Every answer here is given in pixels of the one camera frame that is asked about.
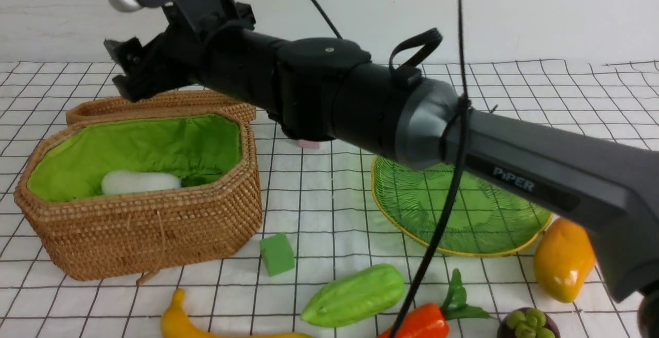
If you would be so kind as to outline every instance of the toy mangosteen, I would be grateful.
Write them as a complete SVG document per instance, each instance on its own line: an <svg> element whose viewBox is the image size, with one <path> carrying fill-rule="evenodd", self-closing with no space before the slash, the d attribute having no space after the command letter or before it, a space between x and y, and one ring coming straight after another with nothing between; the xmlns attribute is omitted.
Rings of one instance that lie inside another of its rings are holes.
<svg viewBox="0 0 659 338"><path fill-rule="evenodd" d="M561 338L551 317L537 308L520 308L511 312L496 334L497 338Z"/></svg>

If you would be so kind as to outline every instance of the green plate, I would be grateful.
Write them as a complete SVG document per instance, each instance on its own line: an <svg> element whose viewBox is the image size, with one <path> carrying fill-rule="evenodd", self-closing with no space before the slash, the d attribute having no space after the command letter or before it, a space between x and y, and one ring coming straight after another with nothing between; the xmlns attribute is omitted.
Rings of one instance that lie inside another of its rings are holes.
<svg viewBox="0 0 659 338"><path fill-rule="evenodd" d="M428 246L442 213L454 167L410 171L373 161L372 193L382 213ZM550 211L464 172L438 251L455 256L506 256L529 246L551 222Z"/></svg>

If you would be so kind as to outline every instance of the yellow rim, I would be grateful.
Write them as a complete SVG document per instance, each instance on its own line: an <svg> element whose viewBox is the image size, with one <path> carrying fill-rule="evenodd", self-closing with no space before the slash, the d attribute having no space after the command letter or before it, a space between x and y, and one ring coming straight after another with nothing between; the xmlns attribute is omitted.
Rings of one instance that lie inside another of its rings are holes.
<svg viewBox="0 0 659 338"><path fill-rule="evenodd" d="M384 217L386 217L389 222L393 224L393 226L396 226L398 230L402 231L403 234L407 235L408 237L412 238L415 242L418 242L418 244L421 244L422 246L428 247L428 243L424 242L423 240L417 238L414 234L410 233L406 228L400 226L391 216L388 214L382 205L379 203L379 200L377 199L377 195L375 194L375 165L377 163L378 159L384 159L381 157L376 157L373 159L373 163L371 164L371 195L373 196L373 200L375 200L375 204L377 205L377 208L379 211L384 214ZM522 249L525 249L526 247L530 246L536 239L537 237L544 231L547 226L550 225L551 219L553 218L553 214L549 215L549 218L547 219L547 222L542 225L542 228L540 228L536 234L529 239L529 241L525 242L524 244L511 249L510 251L505 251L505 252L496 252L496 253L469 253L469 252L457 252L457 251L451 251L450 249L444 249L442 247L437 247L438 252L442 252L445 254L450 254L452 256L461 256L461 257L502 257L502 256L510 256L511 254L517 253L519 251L522 251Z"/></svg>

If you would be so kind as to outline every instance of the grid tablecloth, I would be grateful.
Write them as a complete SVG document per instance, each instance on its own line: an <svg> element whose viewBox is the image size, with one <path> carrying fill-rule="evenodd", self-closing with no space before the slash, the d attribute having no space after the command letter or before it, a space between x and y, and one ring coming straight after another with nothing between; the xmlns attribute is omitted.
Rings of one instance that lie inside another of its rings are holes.
<svg viewBox="0 0 659 338"><path fill-rule="evenodd" d="M430 78L461 85L457 64L422 68ZM117 96L111 77L119 72L109 63L0 63L0 338L159 337L158 317L175 287L186 288L193 322L222 335L294 329L316 338L370 338L391 325L400 303L340 329L299 319L323 284L375 263L392 263L409 283L424 249L377 211L369 193L373 155L341 141L303 150L262 111L253 126L264 226L238 254L163 270L141 288L134 286L138 275L77 282L54 266L11 193L37 143L64 129L65 111ZM495 113L506 117L659 150L657 62L594 66L549 59L469 64L467 72L477 109L496 105ZM297 267L269 277L258 242L274 233L287 233ZM437 256L416 304L443 300L449 272L459 268L469 303L499 319L534 306L548 312L567 338L639 337L638 294L614 303L595 269L574 303L553 302L537 287L533 252L534 246L504 258ZM451 322L452 336L490 338L498 323Z"/></svg>

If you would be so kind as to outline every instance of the wicker basket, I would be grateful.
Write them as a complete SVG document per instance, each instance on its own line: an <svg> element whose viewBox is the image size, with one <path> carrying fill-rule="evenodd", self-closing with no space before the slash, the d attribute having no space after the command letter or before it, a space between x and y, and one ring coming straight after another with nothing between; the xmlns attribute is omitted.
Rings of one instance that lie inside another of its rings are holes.
<svg viewBox="0 0 659 338"><path fill-rule="evenodd" d="M209 90L169 91L158 94L151 99L130 103L122 97L89 101L72 108L66 113L66 124L73 125L82 120L90 120L104 115L117 113L135 113L141 115L150 109L186 110L190 108L218 108L226 111L243 122L256 119L256 108L241 103L219 92Z"/></svg>
<svg viewBox="0 0 659 338"><path fill-rule="evenodd" d="M73 124L40 143L19 180L14 200L40 237L53 263L75 280L146 273L227 258L261 227L262 204L251 126L216 108L145 110L140 118L215 113L236 122L242 158L218 181L160 192L45 202L28 190L28 179L47 151L86 126L132 119L128 114Z"/></svg>

